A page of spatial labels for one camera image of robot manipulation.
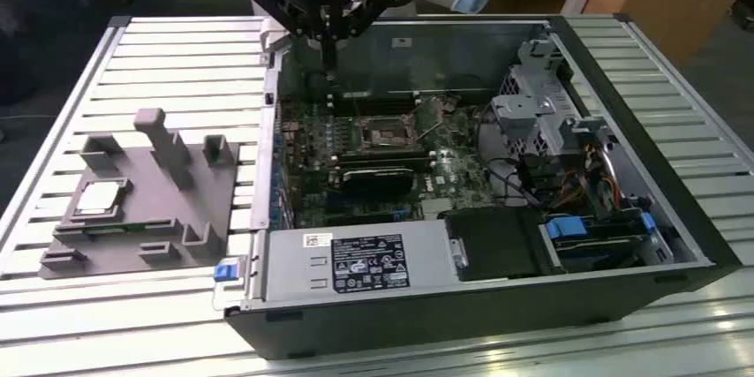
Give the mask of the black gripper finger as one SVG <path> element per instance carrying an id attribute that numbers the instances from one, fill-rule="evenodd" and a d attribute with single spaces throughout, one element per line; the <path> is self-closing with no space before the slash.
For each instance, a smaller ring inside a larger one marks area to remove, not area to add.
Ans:
<path id="1" fill-rule="evenodd" d="M 317 0 L 252 0 L 284 29 L 297 38 L 317 43 L 321 66 L 331 73 L 331 38 Z"/>
<path id="2" fill-rule="evenodd" d="M 347 3 L 337 1 L 328 6 L 328 72 L 337 64 L 336 44 L 361 35 L 395 0 L 365 0 L 355 9 L 345 11 Z"/>

